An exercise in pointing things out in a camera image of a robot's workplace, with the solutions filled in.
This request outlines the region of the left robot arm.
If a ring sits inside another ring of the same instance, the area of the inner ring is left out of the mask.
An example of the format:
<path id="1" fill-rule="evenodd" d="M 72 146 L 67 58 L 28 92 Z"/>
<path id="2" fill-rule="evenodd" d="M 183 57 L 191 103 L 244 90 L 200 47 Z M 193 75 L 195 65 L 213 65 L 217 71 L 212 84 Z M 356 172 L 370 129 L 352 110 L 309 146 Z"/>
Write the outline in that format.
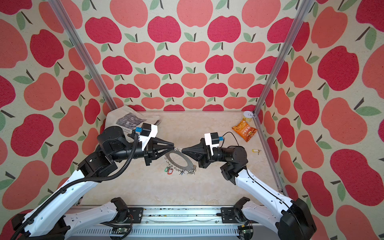
<path id="1" fill-rule="evenodd" d="M 119 177 L 133 159 L 146 165 L 174 150 L 174 144 L 156 137 L 156 125 L 143 124 L 129 134 L 129 143 L 119 126 L 106 128 L 97 140 L 96 150 L 88 155 L 71 177 L 48 199 L 26 215 L 12 220 L 13 240 L 67 240 L 73 234 L 99 223 L 124 222 L 131 215 L 121 198 L 82 213 L 68 210 L 101 182 Z"/>

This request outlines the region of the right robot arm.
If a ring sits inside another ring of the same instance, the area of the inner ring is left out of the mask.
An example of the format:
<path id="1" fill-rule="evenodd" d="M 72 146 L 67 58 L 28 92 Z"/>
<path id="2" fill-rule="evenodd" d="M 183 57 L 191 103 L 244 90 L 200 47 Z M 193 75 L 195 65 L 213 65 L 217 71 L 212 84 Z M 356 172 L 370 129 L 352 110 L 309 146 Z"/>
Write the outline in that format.
<path id="1" fill-rule="evenodd" d="M 225 180 L 261 202 L 257 205 L 250 200 L 241 200 L 239 209 L 243 216 L 274 231 L 281 240 L 310 240 L 317 231 L 306 202 L 284 196 L 248 170 L 245 148 L 210 146 L 202 139 L 199 144 L 182 149 L 182 153 L 197 161 L 199 167 L 204 169 L 211 163 L 223 162 L 221 173 Z"/>

